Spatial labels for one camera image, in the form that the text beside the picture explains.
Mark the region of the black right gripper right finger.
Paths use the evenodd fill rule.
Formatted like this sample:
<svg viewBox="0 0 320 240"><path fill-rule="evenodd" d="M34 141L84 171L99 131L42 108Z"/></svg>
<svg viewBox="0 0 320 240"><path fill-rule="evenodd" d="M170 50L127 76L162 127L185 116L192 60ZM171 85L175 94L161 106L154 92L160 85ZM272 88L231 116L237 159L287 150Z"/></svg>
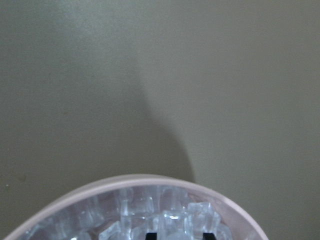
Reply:
<svg viewBox="0 0 320 240"><path fill-rule="evenodd" d="M212 232L204 232L202 234L202 240L216 240L216 236Z"/></svg>

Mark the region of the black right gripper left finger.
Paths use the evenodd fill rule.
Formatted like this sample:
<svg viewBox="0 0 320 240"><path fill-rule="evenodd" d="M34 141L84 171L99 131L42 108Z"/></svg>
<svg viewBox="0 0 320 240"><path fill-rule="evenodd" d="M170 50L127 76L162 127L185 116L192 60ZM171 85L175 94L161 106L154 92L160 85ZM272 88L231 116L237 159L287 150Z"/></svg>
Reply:
<svg viewBox="0 0 320 240"><path fill-rule="evenodd" d="M156 232L146 233L146 240L157 240L157 233Z"/></svg>

